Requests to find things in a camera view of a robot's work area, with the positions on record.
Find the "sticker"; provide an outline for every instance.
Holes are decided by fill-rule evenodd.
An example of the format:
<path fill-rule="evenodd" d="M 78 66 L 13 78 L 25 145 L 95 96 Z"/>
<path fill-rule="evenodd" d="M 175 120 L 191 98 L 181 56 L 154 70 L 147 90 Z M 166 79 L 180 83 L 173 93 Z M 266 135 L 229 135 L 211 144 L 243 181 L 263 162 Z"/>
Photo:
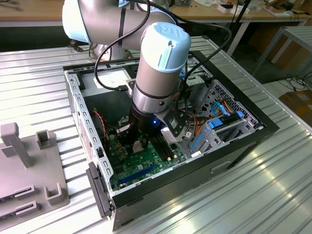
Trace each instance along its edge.
<path fill-rule="evenodd" d="M 192 157 L 196 157 L 196 156 L 198 156 L 198 155 L 200 155 L 201 154 L 201 152 L 200 152 L 200 150 L 198 150 L 197 152 L 195 152 L 194 154 L 192 154 L 191 156 Z"/>
<path fill-rule="evenodd" d="M 187 133 L 185 134 L 185 136 L 188 137 L 188 138 L 190 138 L 190 137 L 192 136 L 192 133 L 187 132 Z"/>
<path fill-rule="evenodd" d="M 98 78 L 103 84 L 112 88 L 125 85 L 126 80 L 129 79 L 123 70 L 101 72 L 101 76 L 98 76 Z M 93 78 L 93 81 L 98 89 L 103 89 L 95 77 Z"/>
<path fill-rule="evenodd" d="M 309 98 L 305 94 L 297 94 L 297 96 L 300 97 L 301 100 L 309 100 Z"/>

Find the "corrugated metal surface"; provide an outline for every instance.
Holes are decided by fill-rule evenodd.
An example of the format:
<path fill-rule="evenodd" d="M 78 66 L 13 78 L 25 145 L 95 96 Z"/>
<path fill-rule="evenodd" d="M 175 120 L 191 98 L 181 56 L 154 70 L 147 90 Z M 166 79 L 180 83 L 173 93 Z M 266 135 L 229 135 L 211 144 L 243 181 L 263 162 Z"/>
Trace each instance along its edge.
<path fill-rule="evenodd" d="M 208 55 L 214 45 L 192 38 Z M 62 66 L 87 54 L 59 48 L 0 54 L 0 123 L 20 134 L 55 131 L 70 203 L 3 233 L 109 233 L 85 174 L 87 162 L 71 117 Z M 122 233 L 312 232 L 311 129 L 290 116 L 226 54 L 212 62 L 273 119 L 280 130 L 237 167 L 121 228 Z"/>
<path fill-rule="evenodd" d="M 312 52 L 312 26 L 285 27 L 283 33 Z"/>

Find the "open computer tower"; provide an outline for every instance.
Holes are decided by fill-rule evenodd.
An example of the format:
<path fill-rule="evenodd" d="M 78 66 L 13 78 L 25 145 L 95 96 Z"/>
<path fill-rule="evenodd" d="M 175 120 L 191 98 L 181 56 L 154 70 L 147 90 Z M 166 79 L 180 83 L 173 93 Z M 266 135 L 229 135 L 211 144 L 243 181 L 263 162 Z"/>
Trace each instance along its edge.
<path fill-rule="evenodd" d="M 188 70 L 204 59 L 199 51 L 190 52 Z M 103 62 L 100 78 L 133 84 L 138 63 L 137 58 Z M 185 72 L 175 92 L 181 89 Z M 71 111 L 90 162 L 87 175 L 100 215 L 114 221 L 113 230 L 234 167 L 278 130 L 208 61 L 187 80 L 191 113 L 184 126 L 186 135 L 171 143 L 162 129 L 158 136 L 142 136 L 130 147 L 120 143 L 116 127 L 127 123 L 131 93 L 100 87 L 94 64 L 64 67 L 64 74 Z M 231 113 L 226 116 L 220 111 L 215 117 L 214 103 L 223 103 Z M 192 122 L 193 114 L 209 121 L 199 126 Z M 192 137 L 195 127 L 197 136 Z"/>

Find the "green circuit board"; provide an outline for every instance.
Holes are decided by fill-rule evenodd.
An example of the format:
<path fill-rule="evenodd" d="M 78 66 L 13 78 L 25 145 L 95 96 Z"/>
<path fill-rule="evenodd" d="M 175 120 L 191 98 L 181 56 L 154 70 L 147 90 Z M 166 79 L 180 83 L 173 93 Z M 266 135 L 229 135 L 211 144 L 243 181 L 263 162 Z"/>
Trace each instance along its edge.
<path fill-rule="evenodd" d="M 172 151 L 173 157 L 170 157 L 169 160 L 163 160 L 151 141 L 147 143 L 143 151 L 133 154 L 130 145 L 122 146 L 117 136 L 112 134 L 114 130 L 108 130 L 108 132 L 110 133 L 110 138 L 107 142 L 106 152 L 108 153 L 108 159 L 114 171 L 114 175 L 111 177 L 113 190 L 119 190 L 133 183 L 137 183 L 144 178 L 185 161 L 185 157 L 180 149 L 178 147 L 174 147 L 173 149 L 171 146 L 169 148 Z M 120 182 L 120 180 L 128 176 L 140 172 L 144 174 L 134 177 L 127 182 Z"/>

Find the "motherboard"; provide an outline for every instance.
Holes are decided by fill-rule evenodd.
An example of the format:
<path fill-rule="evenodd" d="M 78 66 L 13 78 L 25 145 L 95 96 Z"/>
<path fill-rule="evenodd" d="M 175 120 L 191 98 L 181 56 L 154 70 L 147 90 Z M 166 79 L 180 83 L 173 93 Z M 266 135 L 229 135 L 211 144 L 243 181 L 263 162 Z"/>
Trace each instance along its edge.
<path fill-rule="evenodd" d="M 161 135 L 149 139 L 146 144 L 141 143 L 144 139 L 140 137 L 134 146 L 122 146 L 114 128 L 107 132 L 106 152 L 114 171 L 110 181 L 113 190 L 137 183 L 186 160 L 178 146 L 168 146 Z"/>

